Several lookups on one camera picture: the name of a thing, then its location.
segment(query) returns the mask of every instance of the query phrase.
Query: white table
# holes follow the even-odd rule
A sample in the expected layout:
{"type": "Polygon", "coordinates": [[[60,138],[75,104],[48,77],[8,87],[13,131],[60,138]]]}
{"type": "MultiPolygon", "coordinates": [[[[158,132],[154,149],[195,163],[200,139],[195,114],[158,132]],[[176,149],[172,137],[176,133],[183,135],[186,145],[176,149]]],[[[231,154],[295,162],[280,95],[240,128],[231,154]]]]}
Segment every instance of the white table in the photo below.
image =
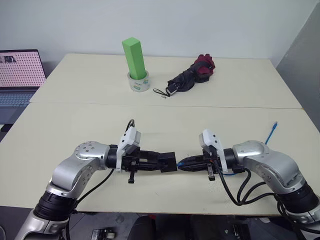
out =
{"type": "Polygon", "coordinates": [[[67,54],[31,99],[33,103],[300,109],[268,59],[214,58],[210,80],[164,99],[152,91],[186,70],[196,57],[144,57],[150,89],[133,92],[125,56],[67,54]]]}
{"type": "MultiPolygon", "coordinates": [[[[0,205],[33,208],[55,167],[84,141],[117,144],[129,119],[141,132],[141,149],[175,151],[177,161],[201,154],[198,135],[209,128],[224,148],[246,140],[264,141],[274,121],[279,126],[269,147],[291,156],[313,190],[320,194],[320,134],[302,109],[115,106],[31,103],[0,142],[0,205]]],[[[108,171],[98,171],[85,192],[108,171]]],[[[226,177],[233,192],[246,174],[226,177]]],[[[272,197],[235,206],[219,177],[202,172],[139,171],[134,184],[127,172],[115,172],[87,197],[79,211],[190,214],[278,214],[272,197]]],[[[248,184],[261,182],[254,173],[248,184]]],[[[262,186],[253,196],[270,191],[262,186]]]]}

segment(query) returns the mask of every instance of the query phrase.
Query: laptop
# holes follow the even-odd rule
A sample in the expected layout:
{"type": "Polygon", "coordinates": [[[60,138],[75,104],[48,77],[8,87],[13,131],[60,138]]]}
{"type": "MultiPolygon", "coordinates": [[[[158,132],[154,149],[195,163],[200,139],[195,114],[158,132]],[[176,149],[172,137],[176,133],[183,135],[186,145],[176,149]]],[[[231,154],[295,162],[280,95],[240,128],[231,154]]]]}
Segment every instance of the laptop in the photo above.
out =
{"type": "Polygon", "coordinates": [[[38,50],[0,50],[0,124],[15,123],[45,80],[38,50]]]}

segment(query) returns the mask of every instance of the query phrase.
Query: laptop screen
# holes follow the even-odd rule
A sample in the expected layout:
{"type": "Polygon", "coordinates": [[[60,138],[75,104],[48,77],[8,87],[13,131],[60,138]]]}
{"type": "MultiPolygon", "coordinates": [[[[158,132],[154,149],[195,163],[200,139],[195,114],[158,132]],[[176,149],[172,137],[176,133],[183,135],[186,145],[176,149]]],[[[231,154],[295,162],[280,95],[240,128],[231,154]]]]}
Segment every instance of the laptop screen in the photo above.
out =
{"type": "Polygon", "coordinates": [[[46,80],[38,51],[0,51],[0,88],[40,87],[46,80]]]}

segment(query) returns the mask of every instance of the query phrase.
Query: green block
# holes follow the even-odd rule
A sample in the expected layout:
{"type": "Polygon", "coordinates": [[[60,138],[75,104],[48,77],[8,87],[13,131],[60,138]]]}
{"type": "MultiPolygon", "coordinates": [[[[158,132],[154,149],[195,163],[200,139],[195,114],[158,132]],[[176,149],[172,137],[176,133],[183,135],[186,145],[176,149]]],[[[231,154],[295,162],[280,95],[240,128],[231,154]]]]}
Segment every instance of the green block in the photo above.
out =
{"type": "Polygon", "coordinates": [[[147,73],[140,41],[134,37],[130,37],[122,41],[122,46],[131,78],[135,80],[143,79],[147,73]]]}

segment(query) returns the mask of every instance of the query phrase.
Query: laptop keyboard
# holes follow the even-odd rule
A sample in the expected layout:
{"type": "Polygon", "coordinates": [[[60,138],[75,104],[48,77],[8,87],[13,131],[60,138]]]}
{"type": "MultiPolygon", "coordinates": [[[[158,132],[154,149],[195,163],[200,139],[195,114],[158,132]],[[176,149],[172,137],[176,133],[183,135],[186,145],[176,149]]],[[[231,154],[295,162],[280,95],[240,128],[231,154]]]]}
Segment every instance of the laptop keyboard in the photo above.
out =
{"type": "Polygon", "coordinates": [[[0,93],[0,107],[26,107],[34,93],[0,93]]]}

